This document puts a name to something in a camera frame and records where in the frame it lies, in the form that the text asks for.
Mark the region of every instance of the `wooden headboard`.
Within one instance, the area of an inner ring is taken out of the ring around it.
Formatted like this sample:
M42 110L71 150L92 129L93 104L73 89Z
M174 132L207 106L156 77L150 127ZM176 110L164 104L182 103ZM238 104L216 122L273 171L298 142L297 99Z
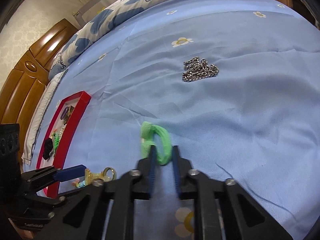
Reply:
M30 46L2 87L0 123L20 124L20 164L26 133L45 86L49 83L48 74L53 59L76 31L66 19L55 24Z

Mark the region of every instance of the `black scrunchie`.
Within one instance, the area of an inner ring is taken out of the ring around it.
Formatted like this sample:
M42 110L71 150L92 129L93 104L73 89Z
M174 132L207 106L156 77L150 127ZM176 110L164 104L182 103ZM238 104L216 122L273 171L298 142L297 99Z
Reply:
M49 159L49 157L50 157L50 152L52 151L52 149L53 149L52 139L47 138L47 139L44 141L44 152L43 152L43 155L42 155L42 157L43 157L45 160Z

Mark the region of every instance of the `triangular cutout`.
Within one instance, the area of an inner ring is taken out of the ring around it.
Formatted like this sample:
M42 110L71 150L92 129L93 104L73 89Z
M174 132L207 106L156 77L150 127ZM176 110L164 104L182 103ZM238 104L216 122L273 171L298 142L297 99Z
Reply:
M264 222L265 218L258 210L241 194L238 194L241 211L248 227L253 227Z
M79 228L89 202L90 195L86 195L67 215L64 216L62 222L73 226L74 228Z

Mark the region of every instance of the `open box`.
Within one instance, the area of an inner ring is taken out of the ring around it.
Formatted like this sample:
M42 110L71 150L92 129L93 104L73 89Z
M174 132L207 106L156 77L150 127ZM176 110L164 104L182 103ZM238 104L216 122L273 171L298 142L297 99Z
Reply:
M63 168L72 137L90 99L90 95L88 95L84 91L80 91L61 101L56 112L54 113L54 116L50 122L44 140L42 142L40 154L36 165L37 169L52 165L56 169ZM55 153L49 159L45 160L43 158L45 141L46 139L52 137L52 134L54 132L61 135L60 141ZM43 189L45 195L51 198L55 198L57 196L58 190L59 182L55 182L49 187Z

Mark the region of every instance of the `silver chain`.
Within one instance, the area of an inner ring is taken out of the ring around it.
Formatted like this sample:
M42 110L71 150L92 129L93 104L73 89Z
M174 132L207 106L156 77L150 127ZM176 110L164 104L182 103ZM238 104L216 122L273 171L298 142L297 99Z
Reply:
M208 62L203 58L201 62L199 57L193 57L191 60L184 62L184 70L182 80L184 82L192 82L202 78L215 77L219 73L219 69L215 64L208 66Z

